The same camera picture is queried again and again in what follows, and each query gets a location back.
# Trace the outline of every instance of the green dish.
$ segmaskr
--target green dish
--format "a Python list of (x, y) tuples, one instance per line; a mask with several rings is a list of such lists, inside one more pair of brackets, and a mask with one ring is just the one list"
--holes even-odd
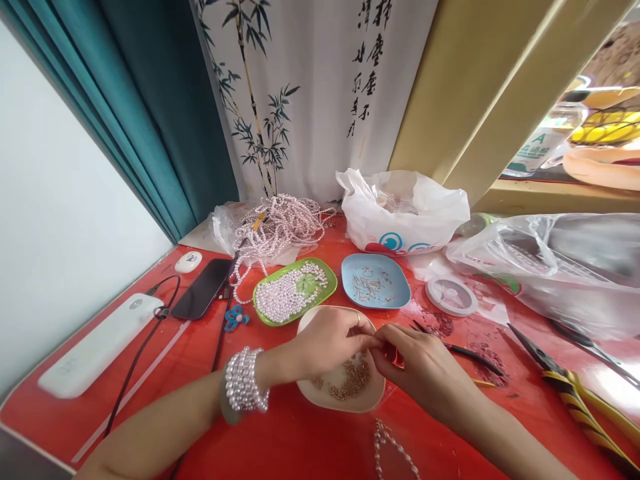
[[(289, 320), (284, 321), (282, 323), (272, 322), (271, 320), (266, 318), (266, 316), (264, 316), (264, 314), (262, 314), (260, 310), (258, 310), (258, 306), (255, 304), (255, 292), (256, 290), (258, 290), (258, 286), (262, 283), (268, 283), (274, 280), (278, 280), (280, 277), (287, 274), (291, 270), (302, 268), (302, 266), (307, 262), (314, 263), (318, 267), (322, 268), (322, 271), (324, 272), (327, 278), (327, 286), (324, 288), (321, 287), (320, 293), (318, 294), (318, 296), (306, 307), (300, 310), (300, 312), (290, 315)], [(298, 283), (296, 284), (298, 291), (306, 291), (307, 296), (312, 294), (316, 286), (317, 285), (315, 282), (309, 283), (304, 278), (298, 280)], [(333, 294), (333, 292), (335, 292), (335, 289), (337, 286), (338, 286), (338, 278), (336, 278), (335, 273), (333, 272), (333, 270), (329, 268), (329, 266), (326, 263), (314, 257), (304, 258), (302, 260), (298, 260), (297, 262), (293, 262), (292, 264), (287, 265), (286, 267), (282, 267), (277, 272), (274, 272), (270, 274), (268, 277), (265, 277), (264, 279), (260, 280), (260, 282), (258, 282), (258, 284), (253, 289), (253, 306), (255, 308), (256, 313), (258, 314), (258, 317), (260, 317), (260, 320), (262, 320), (262, 322), (266, 323), (270, 327), (282, 327), (282, 325), (291, 323), (292, 321), (302, 317), (308, 310), (311, 310), (312, 308), (320, 305), (322, 302), (324, 302), (324, 300), (328, 299)]]

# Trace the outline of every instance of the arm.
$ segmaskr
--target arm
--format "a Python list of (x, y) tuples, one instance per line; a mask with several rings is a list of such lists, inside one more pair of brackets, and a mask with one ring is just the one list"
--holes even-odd
[[(381, 345), (352, 312), (323, 311), (296, 338), (258, 355), (255, 380), (262, 391), (326, 373), (354, 353)], [(140, 410), (98, 445), (75, 479), (143, 480), (163, 472), (220, 415), (223, 380), (218, 370)]]
[[(480, 392), (438, 338), (392, 324), (375, 336), (385, 344), (371, 351), (378, 371), (509, 478), (576, 480), (514, 416)], [(398, 354), (404, 369), (393, 364)]]

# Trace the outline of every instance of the plastic bag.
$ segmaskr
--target plastic bag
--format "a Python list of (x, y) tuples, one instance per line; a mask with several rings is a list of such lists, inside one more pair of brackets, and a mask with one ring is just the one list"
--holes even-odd
[(480, 315), (500, 325), (509, 323), (507, 306), (502, 299), (502, 295), (505, 294), (470, 275), (456, 272), (447, 260), (444, 250), (403, 257), (399, 263), (411, 270), (416, 280), (428, 282), (432, 279), (454, 278), (464, 283), (478, 299), (478, 310), (474, 315)]
[(518, 300), (594, 339), (640, 333), (640, 215), (501, 219), (449, 244), (456, 269), (493, 278)]
[[(235, 230), (240, 226), (242, 218), (254, 207), (255, 204), (248, 202), (226, 202), (224, 205), (218, 205), (213, 213), (209, 214), (209, 232), (215, 242), (215, 251), (226, 253), (230, 257), (235, 256), (233, 249)], [(278, 257), (266, 258), (263, 261), (267, 268), (274, 265), (288, 265), (295, 262), (299, 255), (310, 253), (316, 248), (317, 245), (289, 247)], [(260, 267), (258, 263), (254, 263), (252, 266)]]
[(345, 188), (347, 234), (360, 249), (389, 257), (442, 248), (469, 220), (464, 190), (448, 190), (418, 172), (394, 170), (364, 178), (336, 172)]

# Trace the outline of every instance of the yellow-handled pliers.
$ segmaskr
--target yellow-handled pliers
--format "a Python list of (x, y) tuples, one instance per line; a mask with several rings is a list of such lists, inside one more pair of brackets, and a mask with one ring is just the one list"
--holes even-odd
[(543, 368), (542, 377), (560, 394), (562, 402), (567, 406), (569, 413), (589, 440), (598, 446), (600, 451), (626, 478), (640, 479), (638, 466), (607, 435), (589, 411), (586, 403), (611, 420), (631, 440), (634, 446), (640, 449), (640, 429), (638, 426), (614, 406), (600, 398), (598, 394), (584, 387), (576, 372), (560, 367), (512, 324), (509, 324), (509, 328), (533, 359)]

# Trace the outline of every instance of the blue dish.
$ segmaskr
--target blue dish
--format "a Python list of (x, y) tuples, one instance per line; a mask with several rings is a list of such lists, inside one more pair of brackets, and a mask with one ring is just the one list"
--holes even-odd
[(402, 268), (384, 255), (354, 253), (345, 258), (342, 286), (349, 299), (361, 307), (399, 309), (411, 300)]

